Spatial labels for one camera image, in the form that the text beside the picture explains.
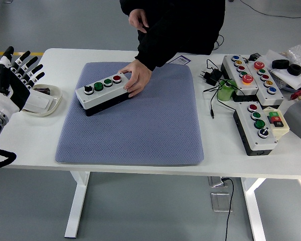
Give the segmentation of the person's left hand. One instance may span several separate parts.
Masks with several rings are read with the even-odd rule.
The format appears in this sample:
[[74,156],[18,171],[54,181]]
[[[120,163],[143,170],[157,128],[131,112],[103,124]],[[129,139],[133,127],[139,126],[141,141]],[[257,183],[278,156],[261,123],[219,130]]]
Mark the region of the person's left hand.
[[118,72],[131,73],[131,78],[124,86],[124,89],[128,92],[129,98],[142,92],[152,76],[152,71],[139,60],[132,61]]

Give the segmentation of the person's right hand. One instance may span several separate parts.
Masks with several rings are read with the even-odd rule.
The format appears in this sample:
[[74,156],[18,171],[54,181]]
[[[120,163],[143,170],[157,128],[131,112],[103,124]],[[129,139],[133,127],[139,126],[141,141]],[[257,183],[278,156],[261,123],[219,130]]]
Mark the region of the person's right hand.
[[128,16],[129,24],[142,33],[147,33],[149,28],[146,12],[143,9],[132,10]]

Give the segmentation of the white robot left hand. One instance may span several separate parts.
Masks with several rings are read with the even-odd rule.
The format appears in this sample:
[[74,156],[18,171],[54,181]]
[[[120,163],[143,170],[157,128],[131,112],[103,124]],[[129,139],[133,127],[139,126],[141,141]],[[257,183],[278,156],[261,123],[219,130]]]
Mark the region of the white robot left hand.
[[30,96],[30,89],[45,75],[42,64],[31,68],[38,57],[24,62],[30,51],[15,61],[12,60],[13,53],[14,48],[9,46],[0,59],[0,111],[4,113],[21,111]]

